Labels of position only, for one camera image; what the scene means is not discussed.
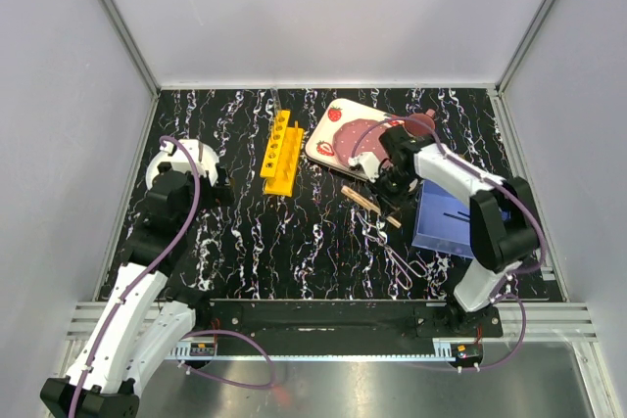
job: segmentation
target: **gray wall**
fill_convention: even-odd
[[[116,0],[164,86],[495,82],[541,0]]]
[[[557,0],[506,91],[574,301],[627,409],[627,2]]]
[[[34,417],[150,97],[97,0],[0,0],[0,403]]]

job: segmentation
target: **blue bin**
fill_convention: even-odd
[[[461,201],[432,181],[424,180],[411,244],[473,258],[469,216],[470,210]]]

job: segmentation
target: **yellow plastic holder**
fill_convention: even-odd
[[[265,178],[264,194],[292,196],[305,129],[287,126],[290,112],[281,111],[272,124],[260,175]]]

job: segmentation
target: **metal floor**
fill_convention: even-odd
[[[507,348],[487,345],[486,352],[485,364]],[[566,344],[525,344],[503,368],[461,376],[389,362],[279,362],[276,367],[281,386],[257,392],[186,376],[175,363],[164,363],[141,398],[138,417],[594,416]],[[267,381],[262,362],[216,362],[206,370],[239,381]]]

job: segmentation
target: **marble tabletop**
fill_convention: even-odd
[[[487,92],[482,89],[280,90],[283,109],[314,131],[328,104],[348,98],[399,116],[436,111],[437,131],[451,149],[491,172],[509,176],[505,149]],[[235,205],[202,212],[190,248],[170,277],[212,292],[214,299],[441,299],[444,283],[468,260],[410,246],[415,209],[396,229],[345,198],[342,185],[367,194],[361,182],[309,161],[304,153],[292,198],[263,194],[259,177],[273,104],[269,90],[174,90],[161,94],[121,229],[113,264],[100,292],[115,282],[123,242],[146,192],[144,174],[159,137],[198,138],[213,147],[234,178]],[[397,258],[408,262],[408,281]],[[540,274],[514,279],[508,290],[545,299]]]

